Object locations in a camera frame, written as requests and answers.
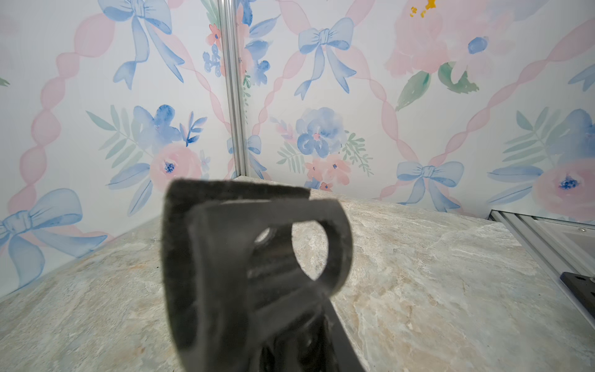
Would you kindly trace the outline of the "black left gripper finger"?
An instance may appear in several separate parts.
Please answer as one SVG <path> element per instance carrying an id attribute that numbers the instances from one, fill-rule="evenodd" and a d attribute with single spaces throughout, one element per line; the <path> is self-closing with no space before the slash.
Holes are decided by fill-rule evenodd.
<path id="1" fill-rule="evenodd" d="M 330 300 L 322 305 L 322 309 L 323 371 L 364 372 L 364 367 L 359 361 Z"/>

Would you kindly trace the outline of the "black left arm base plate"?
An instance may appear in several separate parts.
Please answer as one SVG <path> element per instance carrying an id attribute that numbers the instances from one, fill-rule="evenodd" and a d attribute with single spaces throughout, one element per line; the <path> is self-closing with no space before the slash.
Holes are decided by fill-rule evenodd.
<path id="1" fill-rule="evenodd" d="M 594 317 L 594 277 L 563 272 L 560 279 L 590 316 Z"/>

